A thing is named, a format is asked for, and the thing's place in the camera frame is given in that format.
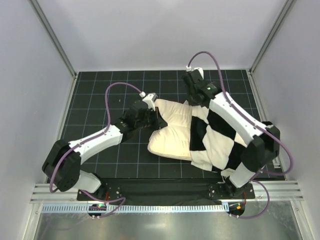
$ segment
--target white wall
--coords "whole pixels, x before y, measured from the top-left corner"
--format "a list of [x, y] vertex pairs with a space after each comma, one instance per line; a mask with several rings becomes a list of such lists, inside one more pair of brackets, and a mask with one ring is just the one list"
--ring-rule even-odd
[[282, 140], [295, 158], [290, 176], [298, 180], [317, 230], [320, 227], [319, 12], [318, 0], [298, 0], [254, 74], [268, 116], [280, 128]]
[[20, 240], [72, 77], [27, 0], [0, 1], [1, 240]]
[[[251, 67], [285, 0], [39, 0], [77, 71]], [[212, 69], [199, 56], [196, 63]]]

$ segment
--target vertical metal post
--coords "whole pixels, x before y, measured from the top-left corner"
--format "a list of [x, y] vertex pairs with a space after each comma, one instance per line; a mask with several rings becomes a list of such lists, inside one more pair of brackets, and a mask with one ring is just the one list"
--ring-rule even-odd
[[272, 40], [274, 39], [274, 37], [276, 36], [277, 32], [279, 31], [280, 27], [282, 26], [283, 22], [285, 21], [286, 17], [288, 16], [288, 13], [290, 12], [290, 10], [292, 9], [293, 5], [295, 4], [297, 0], [287, 0], [285, 2], [285, 4], [283, 5], [268, 37], [265, 39], [258, 55], [256, 56], [252, 67], [250, 69], [250, 73], [254, 73], [254, 71], [257, 69], [257, 66], [260, 62], [260, 60], [262, 59], [262, 57], [264, 56], [265, 52], [267, 51], [270, 43], [272, 42]]
[[31, 6], [33, 7], [36, 15], [38, 16], [40, 22], [42, 23], [45, 31], [47, 32], [48, 36], [50, 37], [50, 39], [52, 40], [53, 45], [55, 46], [56, 50], [58, 51], [60, 57], [62, 58], [64, 64], [66, 65], [66, 67], [68, 68], [69, 72], [71, 73], [71, 75], [73, 76], [73, 78], [76, 77], [76, 71], [73, 68], [72, 64], [70, 63], [64, 49], [62, 48], [54, 30], [52, 29], [52, 27], [50, 26], [50, 23], [46, 17], [46, 15], [44, 14], [41, 6], [39, 5], [37, 0], [29, 0]]

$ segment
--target black grid mat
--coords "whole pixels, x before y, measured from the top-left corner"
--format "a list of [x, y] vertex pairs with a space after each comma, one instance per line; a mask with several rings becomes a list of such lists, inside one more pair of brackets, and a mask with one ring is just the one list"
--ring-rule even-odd
[[[108, 71], [81, 72], [76, 83], [61, 138], [77, 140], [106, 126], [105, 90], [114, 82], [135, 85], [146, 93], [157, 93], [161, 99], [183, 103], [186, 89], [185, 71]], [[245, 70], [224, 70], [225, 88], [250, 115], [260, 120], [252, 89]], [[205, 70], [204, 78], [220, 86], [218, 72]], [[123, 85], [110, 90], [111, 119], [120, 117], [135, 100], [141, 99], [134, 89]], [[219, 174], [203, 171], [190, 162], [151, 154], [147, 145], [151, 131], [141, 130], [121, 145], [110, 147], [88, 159], [81, 167], [102, 178], [212, 178]], [[273, 164], [268, 169], [273, 171]], [[268, 178], [264, 173], [261, 178]]]

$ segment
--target checkered cloth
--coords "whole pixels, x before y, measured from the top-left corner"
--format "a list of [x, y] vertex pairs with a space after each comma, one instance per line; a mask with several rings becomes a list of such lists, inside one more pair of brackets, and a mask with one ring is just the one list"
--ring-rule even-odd
[[220, 172], [235, 170], [247, 145], [221, 116], [206, 107], [193, 106], [189, 147], [192, 165]]

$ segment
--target robotic arm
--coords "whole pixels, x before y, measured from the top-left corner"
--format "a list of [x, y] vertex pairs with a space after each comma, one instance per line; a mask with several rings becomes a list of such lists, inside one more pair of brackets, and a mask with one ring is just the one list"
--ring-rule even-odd
[[135, 101], [120, 118], [110, 125], [107, 132], [103, 128], [79, 140], [56, 141], [42, 166], [42, 171], [51, 179], [57, 162], [68, 150], [101, 134], [80, 145], [76, 151], [72, 151], [65, 158], [57, 171], [54, 184], [61, 192], [77, 188], [91, 193], [97, 199], [105, 199], [108, 191], [106, 183], [96, 174], [80, 170], [80, 166], [102, 150], [127, 141], [140, 129], [158, 130], [166, 127], [167, 123], [161, 118], [158, 108], [155, 107], [156, 99], [155, 93], [149, 93], [142, 100]]
[[189, 68], [182, 79], [187, 88], [189, 104], [207, 107], [217, 113], [235, 129], [247, 145], [247, 148], [240, 156], [241, 164], [235, 172], [226, 179], [226, 188], [232, 196], [242, 193], [243, 186], [245, 186], [260, 169], [279, 155], [279, 144], [261, 130], [257, 129], [256, 126], [265, 129], [278, 139], [280, 138], [279, 129], [271, 123], [268, 124], [270, 126], [266, 126], [264, 123], [254, 119], [226, 92], [233, 106], [254, 123], [254, 125], [249, 124], [248, 121], [229, 104], [220, 88], [204, 80], [202, 68]]

